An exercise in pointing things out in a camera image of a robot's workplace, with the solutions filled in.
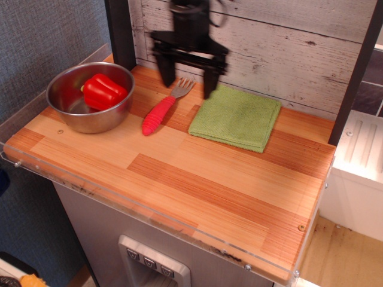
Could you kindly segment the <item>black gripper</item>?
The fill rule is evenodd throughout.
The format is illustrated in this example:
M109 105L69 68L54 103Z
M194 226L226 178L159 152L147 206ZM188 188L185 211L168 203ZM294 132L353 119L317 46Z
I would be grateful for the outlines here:
M217 88L220 75L226 72L228 49L209 35L212 21L208 8L172 8L173 29L154 30L153 55L166 87L175 81L175 63L204 69L204 99Z

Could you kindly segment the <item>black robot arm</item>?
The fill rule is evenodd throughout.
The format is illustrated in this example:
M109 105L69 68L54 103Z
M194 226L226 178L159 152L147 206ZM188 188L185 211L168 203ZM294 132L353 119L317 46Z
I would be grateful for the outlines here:
M209 28L214 23L209 16L209 1L171 1L172 31L154 30L150 36L152 49L165 86L175 81L175 64L203 70L204 98L217 88L220 75L227 68L229 49L214 41Z

